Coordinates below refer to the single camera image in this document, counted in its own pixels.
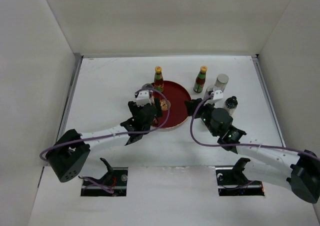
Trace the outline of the sauce bottle yellow cap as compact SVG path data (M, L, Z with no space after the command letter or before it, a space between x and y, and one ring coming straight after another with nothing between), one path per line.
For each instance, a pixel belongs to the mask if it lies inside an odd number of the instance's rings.
M164 90L164 79L162 74L162 67L156 66L155 67L155 74L154 74L154 81L153 81L154 88L160 92Z
M207 66L204 66L204 65L201 66L193 86L193 91L195 93L201 93L203 91L203 88L206 82L207 70L208 70Z

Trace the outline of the clear lid sugar jar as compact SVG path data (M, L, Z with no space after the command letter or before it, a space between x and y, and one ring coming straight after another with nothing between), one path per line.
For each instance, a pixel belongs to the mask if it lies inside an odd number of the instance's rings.
M155 87L151 83L146 83L141 87L142 90L149 90L149 98L152 104L155 103L154 100L154 90Z

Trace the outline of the silver lid bead jar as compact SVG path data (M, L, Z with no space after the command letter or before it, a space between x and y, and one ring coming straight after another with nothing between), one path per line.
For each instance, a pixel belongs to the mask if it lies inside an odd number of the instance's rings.
M216 81L214 85L217 88L219 88L222 92L224 92L228 82L229 82L229 77L226 74L221 73L216 77Z

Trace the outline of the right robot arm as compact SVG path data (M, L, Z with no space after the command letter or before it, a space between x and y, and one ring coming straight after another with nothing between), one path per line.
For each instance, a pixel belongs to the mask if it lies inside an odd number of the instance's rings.
M232 125L233 118L224 108L216 108L206 99L185 101L192 120L201 119L210 134L217 137L216 146L240 155L232 168L238 184L261 181L292 191L301 200L316 204L320 198L320 159L310 150L241 143L246 132Z

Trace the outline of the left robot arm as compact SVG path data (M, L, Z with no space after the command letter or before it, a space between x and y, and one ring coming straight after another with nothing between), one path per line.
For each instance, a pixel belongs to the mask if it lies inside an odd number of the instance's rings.
M89 133L75 129L66 131L45 153L45 159L61 183L78 176L90 152L98 152L115 146L127 146L149 134L154 121L162 117L160 100L143 106L134 101L128 102L132 117L119 125Z

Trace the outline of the red round tray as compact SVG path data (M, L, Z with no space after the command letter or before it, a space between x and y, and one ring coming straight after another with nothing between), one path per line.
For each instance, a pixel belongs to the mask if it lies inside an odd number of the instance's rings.
M155 119L152 126L158 127L161 125L165 121L169 110L168 120L161 128L175 128L187 120L188 112L185 101L191 101L191 96L182 85L169 80L164 81L164 89L162 93L167 98L168 102L166 102L158 93L153 94L155 98L159 98L162 117Z

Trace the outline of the black pump jar brown powder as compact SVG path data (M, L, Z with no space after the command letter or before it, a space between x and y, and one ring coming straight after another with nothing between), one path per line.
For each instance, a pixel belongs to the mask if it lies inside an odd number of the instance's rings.
M238 106L237 97L231 96L225 100L222 108L225 109L230 116L232 116L237 106Z

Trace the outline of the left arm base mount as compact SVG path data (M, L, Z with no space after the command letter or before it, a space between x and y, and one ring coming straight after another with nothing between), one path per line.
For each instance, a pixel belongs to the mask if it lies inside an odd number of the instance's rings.
M127 167L112 167L105 158L100 158L106 167L106 173L101 178L78 176L82 180L81 197L125 197L129 169Z

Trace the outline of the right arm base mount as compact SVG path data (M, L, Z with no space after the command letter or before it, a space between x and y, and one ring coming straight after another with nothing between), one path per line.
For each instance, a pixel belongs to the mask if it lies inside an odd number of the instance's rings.
M248 180L243 174L248 162L250 159L240 158L233 166L215 168L220 197L265 196L262 182Z

